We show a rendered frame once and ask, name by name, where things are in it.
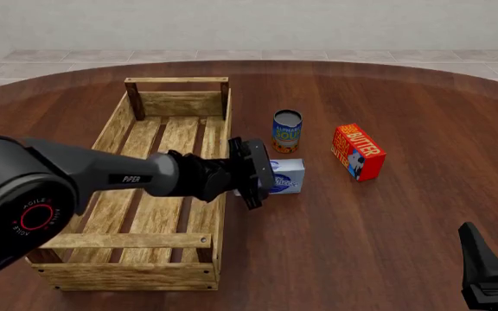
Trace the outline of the white blue cream cheese box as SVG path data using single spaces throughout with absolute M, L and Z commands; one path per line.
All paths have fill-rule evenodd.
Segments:
M 268 194 L 299 194 L 303 187 L 305 166 L 303 159 L 270 160 L 269 165 L 262 161 L 254 166 L 257 183 L 256 191 L 260 199 Z

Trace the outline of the alphabet soup tin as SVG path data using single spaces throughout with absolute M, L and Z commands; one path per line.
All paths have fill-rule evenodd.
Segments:
M 272 147 L 280 153 L 290 154 L 299 147 L 302 116 L 297 111 L 283 109 L 274 113 L 272 122 Z

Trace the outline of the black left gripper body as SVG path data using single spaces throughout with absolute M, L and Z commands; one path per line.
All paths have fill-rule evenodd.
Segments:
M 229 160 L 233 165 L 233 185 L 248 209 L 262 206 L 262 188 L 259 173 L 259 151 L 255 142 L 242 141 L 237 136 L 228 140 Z

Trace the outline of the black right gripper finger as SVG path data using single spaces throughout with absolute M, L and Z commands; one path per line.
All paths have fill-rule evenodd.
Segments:
M 498 287 L 498 257 L 472 222 L 458 229 L 463 254 L 463 287 Z

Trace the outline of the wooden slat tray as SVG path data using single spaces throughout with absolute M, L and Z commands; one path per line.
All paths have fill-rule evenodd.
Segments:
M 94 149 L 140 159 L 171 149 L 227 157 L 227 78 L 129 78 L 124 84 Z M 226 200 L 156 198 L 135 190 L 94 194 L 86 214 L 26 261 L 62 291 L 215 290 Z

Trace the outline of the red butter box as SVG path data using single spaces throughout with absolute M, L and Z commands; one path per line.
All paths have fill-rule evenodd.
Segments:
M 331 151 L 358 182 L 377 178 L 386 158 L 386 152 L 357 124 L 335 129 Z

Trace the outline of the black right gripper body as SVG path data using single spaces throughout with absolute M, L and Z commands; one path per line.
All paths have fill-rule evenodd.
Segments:
M 463 299 L 471 311 L 498 311 L 498 282 L 463 282 Z

